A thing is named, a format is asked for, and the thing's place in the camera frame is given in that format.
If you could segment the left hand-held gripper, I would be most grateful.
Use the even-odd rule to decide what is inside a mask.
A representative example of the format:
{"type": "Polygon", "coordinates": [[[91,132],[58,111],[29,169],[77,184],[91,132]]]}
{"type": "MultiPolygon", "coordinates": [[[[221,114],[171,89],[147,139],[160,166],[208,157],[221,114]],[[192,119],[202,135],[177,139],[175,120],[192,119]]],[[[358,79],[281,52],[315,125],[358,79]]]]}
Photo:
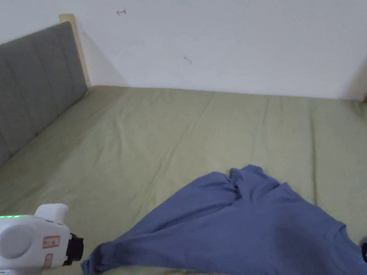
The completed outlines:
{"type": "Polygon", "coordinates": [[[66,204],[42,204],[33,215],[0,216],[0,275],[41,275],[83,255],[83,239],[64,224],[66,204]]]}

